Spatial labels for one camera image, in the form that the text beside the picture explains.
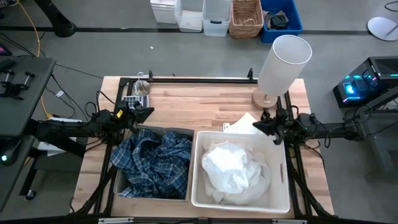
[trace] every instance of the wicker basket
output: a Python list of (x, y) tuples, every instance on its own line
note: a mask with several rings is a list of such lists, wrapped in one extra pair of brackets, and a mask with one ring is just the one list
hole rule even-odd
[(233, 0), (229, 34), (237, 39), (257, 36), (264, 26), (260, 0)]

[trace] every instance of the white cylindrical lampshade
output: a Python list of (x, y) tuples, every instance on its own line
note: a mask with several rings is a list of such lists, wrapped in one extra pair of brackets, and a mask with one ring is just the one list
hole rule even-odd
[(276, 38), (259, 75), (259, 90), (267, 95), (283, 95), (311, 56), (311, 46), (302, 38), (294, 35)]

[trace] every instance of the concrete floor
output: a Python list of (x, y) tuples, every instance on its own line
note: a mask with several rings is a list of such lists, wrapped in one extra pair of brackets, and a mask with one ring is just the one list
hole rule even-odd
[[(32, 1), (24, 1), (37, 26), (49, 26)], [(366, 30), (366, 22), (374, 16), (398, 21), (398, 13), (384, 9), (388, 1), (377, 0), (296, 0), (305, 30)], [(156, 24), (148, 1), (86, 0), (54, 3), (80, 27), (175, 27)], [(0, 25), (28, 26), (20, 9), (4, 11)], [(36, 51), (33, 32), (5, 32), (31, 51)], [(305, 79), (311, 110), (324, 123), (341, 121), (331, 89), (368, 56), (397, 55), (398, 42), (384, 42), (371, 35), (301, 35), (313, 49), (313, 57), (300, 77)], [(245, 77), (252, 67), (257, 75), (267, 57), (270, 45), (259, 39), (236, 40), (206, 37), (203, 34), (165, 33), (76, 33), (60, 39), (46, 33), (42, 50), (61, 65), (98, 76), (135, 75), (152, 70), (154, 75)], [(9, 46), (16, 54), (23, 52)], [(95, 100), (102, 80), (56, 67), (54, 75), (61, 86), (80, 106)], [(48, 87), (59, 91), (53, 81)], [(51, 113), (69, 115), (59, 99), (45, 91), (45, 103)], [(44, 119), (40, 106), (34, 118)], [(398, 222), (396, 202), (398, 184), (366, 181), (364, 176), (377, 171), (376, 161), (366, 142), (333, 139), (329, 149), (322, 148), (326, 176), (335, 213), (343, 218)], [(0, 219), (42, 217), (68, 213), (68, 203), (75, 190), (76, 173), (45, 174), (35, 181), (38, 196), (31, 202), (13, 192)]]

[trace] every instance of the wooden table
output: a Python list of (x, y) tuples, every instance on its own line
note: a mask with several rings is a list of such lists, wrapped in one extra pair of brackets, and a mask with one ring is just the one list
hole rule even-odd
[[(104, 77), (101, 91), (116, 101), (120, 77)], [(150, 106), (155, 108), (144, 123), (148, 126), (187, 128), (198, 131), (222, 131), (223, 123), (235, 123), (244, 113), (260, 118), (261, 110), (251, 103), (251, 94), (255, 84), (210, 84), (210, 83), (151, 83)], [(300, 112), (309, 113), (304, 80), (296, 79), (289, 89), (293, 105)], [(113, 110), (106, 98), (99, 99), (101, 109)], [(79, 209), (97, 187), (103, 163), (105, 145), (87, 152), (81, 165), (81, 171), (73, 198), (73, 208)], [(328, 184), (322, 160), (317, 154), (301, 148), (308, 188), (323, 205), (326, 211), (333, 213)], [(209, 218), (294, 218), (292, 204), (286, 214), (237, 212), (194, 207), (190, 202), (192, 170), (188, 185), (187, 202), (169, 202), (144, 198), (124, 198), (114, 196), (112, 216), (120, 217), (209, 217)], [(298, 200), (304, 212), (302, 193), (298, 189)], [(108, 188), (103, 195), (104, 208)]]

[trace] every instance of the plaid fabric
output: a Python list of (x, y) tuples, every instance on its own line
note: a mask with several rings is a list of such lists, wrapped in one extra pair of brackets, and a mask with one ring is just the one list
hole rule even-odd
[(173, 132), (160, 137), (143, 129), (124, 140), (111, 155), (131, 183), (120, 196), (185, 198), (191, 150), (192, 142)]

